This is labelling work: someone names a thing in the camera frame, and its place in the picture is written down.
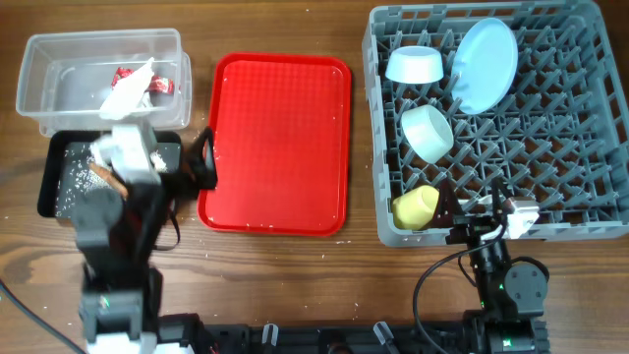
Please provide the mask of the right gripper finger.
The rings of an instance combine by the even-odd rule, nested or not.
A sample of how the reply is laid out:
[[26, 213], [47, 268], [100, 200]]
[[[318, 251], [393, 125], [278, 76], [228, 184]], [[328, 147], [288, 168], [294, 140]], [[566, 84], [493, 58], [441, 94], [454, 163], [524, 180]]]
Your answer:
[[504, 200], [508, 200], [511, 193], [507, 190], [502, 177], [495, 177], [491, 180], [491, 207], [492, 216], [496, 221], [504, 221], [506, 212], [503, 209]]
[[434, 228], [450, 228], [465, 217], [449, 179], [443, 179], [438, 185], [438, 200], [430, 226]]

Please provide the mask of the yellow plastic cup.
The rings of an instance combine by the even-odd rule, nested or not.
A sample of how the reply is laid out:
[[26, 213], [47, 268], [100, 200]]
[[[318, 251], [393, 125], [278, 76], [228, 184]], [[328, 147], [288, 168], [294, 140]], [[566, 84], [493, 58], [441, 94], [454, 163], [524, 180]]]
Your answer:
[[435, 213], [439, 191], [430, 186], [418, 187], [392, 202], [392, 214], [396, 227], [400, 229], [422, 229]]

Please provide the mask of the brown carrot piece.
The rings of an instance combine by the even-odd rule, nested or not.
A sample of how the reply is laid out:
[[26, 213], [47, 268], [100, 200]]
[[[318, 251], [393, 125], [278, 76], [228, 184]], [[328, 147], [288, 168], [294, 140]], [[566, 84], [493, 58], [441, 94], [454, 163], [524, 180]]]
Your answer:
[[105, 181], [112, 189], [117, 191], [125, 200], [129, 196], [129, 192], [125, 185], [120, 182], [114, 174], [107, 168], [102, 167], [96, 163], [91, 162], [89, 164], [89, 170], [94, 172], [100, 179]]

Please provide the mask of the green bowl with rice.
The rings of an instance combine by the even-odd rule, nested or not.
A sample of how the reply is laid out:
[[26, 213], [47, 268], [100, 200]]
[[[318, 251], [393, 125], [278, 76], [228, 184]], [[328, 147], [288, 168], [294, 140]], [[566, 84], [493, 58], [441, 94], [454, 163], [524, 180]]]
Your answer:
[[405, 111], [401, 116], [401, 127], [412, 150], [427, 163], [435, 164], [453, 148], [452, 128], [432, 105]]

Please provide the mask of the red wrapper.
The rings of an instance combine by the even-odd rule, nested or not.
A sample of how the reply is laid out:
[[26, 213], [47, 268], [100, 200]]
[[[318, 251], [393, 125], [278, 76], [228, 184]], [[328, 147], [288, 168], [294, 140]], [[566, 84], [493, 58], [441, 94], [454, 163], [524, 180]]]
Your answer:
[[112, 80], [111, 87], [114, 89], [115, 86], [118, 84], [118, 82], [120, 80], [125, 79], [125, 78], [131, 76], [133, 73], [134, 73], [133, 69], [127, 69], [127, 68], [119, 67], [116, 70], [115, 74], [114, 74], [114, 78]]
[[153, 76], [146, 90], [149, 92], [173, 94], [174, 82], [168, 78]]

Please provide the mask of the white rice pile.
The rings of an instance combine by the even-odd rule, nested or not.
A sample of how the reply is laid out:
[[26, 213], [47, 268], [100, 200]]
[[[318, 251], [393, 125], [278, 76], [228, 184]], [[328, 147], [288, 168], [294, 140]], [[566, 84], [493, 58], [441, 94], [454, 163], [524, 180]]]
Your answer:
[[[149, 157], [158, 173], [174, 172], [179, 166], [181, 146], [159, 143]], [[54, 199], [53, 216], [68, 218], [77, 198], [97, 189], [110, 186], [89, 169], [94, 157], [89, 143], [70, 143], [62, 154], [62, 169]]]

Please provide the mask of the light blue plate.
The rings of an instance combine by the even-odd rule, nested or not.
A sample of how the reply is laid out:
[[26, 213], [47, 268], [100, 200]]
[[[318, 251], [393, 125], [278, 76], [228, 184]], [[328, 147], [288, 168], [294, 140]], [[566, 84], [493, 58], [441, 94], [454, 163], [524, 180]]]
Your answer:
[[518, 66], [518, 45], [510, 27], [497, 18], [473, 25], [456, 50], [452, 98], [465, 114], [493, 108], [509, 91]]

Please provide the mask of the light blue bowl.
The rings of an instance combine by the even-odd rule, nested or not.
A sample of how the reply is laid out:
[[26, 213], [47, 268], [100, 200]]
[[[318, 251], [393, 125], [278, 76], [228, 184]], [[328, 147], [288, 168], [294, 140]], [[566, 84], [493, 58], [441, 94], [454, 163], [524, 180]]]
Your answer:
[[402, 84], [430, 84], [443, 78], [441, 54], [426, 46], [403, 46], [390, 54], [385, 77]]

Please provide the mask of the white plastic spoon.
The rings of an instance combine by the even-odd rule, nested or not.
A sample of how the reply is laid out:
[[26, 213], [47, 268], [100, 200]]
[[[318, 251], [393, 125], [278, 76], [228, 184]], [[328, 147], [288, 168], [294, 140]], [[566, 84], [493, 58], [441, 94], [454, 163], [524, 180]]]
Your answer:
[[489, 206], [492, 204], [492, 196], [473, 197], [471, 199], [459, 199], [458, 203], [464, 205], [481, 205]]

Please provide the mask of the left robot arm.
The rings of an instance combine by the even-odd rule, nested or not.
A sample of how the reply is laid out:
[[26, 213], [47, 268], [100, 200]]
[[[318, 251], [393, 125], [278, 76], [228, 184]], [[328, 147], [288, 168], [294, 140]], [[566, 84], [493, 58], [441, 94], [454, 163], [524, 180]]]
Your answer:
[[172, 173], [154, 169], [155, 148], [153, 130], [139, 125], [116, 126], [93, 145], [116, 185], [85, 195], [71, 216], [85, 257], [80, 318], [90, 353], [219, 350], [198, 315], [159, 315], [163, 276], [149, 262], [176, 204], [217, 185], [213, 132], [204, 129]]

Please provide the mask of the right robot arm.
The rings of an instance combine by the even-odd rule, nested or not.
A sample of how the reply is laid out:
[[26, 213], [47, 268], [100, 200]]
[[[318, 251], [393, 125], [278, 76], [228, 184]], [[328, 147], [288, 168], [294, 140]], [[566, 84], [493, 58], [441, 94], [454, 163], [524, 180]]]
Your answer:
[[536, 223], [540, 207], [516, 197], [498, 177], [491, 181], [489, 215], [468, 215], [444, 180], [431, 223], [449, 230], [448, 245], [464, 244], [481, 307], [464, 313], [457, 349], [461, 353], [543, 353], [547, 332], [543, 315], [549, 271], [531, 257], [510, 256], [506, 242], [523, 236]]

